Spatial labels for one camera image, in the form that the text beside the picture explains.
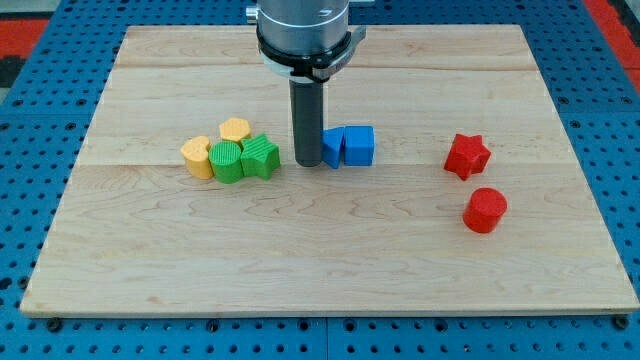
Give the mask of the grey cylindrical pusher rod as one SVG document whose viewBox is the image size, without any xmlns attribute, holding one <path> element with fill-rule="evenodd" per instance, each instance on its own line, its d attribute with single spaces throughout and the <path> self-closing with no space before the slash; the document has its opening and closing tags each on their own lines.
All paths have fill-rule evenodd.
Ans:
<svg viewBox="0 0 640 360">
<path fill-rule="evenodd" d="M 315 167 L 323 151 L 323 85 L 290 81 L 289 90 L 295 160 L 303 167 Z"/>
</svg>

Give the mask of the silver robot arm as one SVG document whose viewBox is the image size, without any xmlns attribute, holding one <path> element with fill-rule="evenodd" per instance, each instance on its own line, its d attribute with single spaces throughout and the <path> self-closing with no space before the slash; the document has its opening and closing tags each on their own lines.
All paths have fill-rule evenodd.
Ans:
<svg viewBox="0 0 640 360">
<path fill-rule="evenodd" d="M 322 161 L 324 86 L 351 61 L 367 29 L 349 28 L 349 0 L 257 0 L 245 10 L 264 64 L 289 81 L 296 162 Z"/>
</svg>

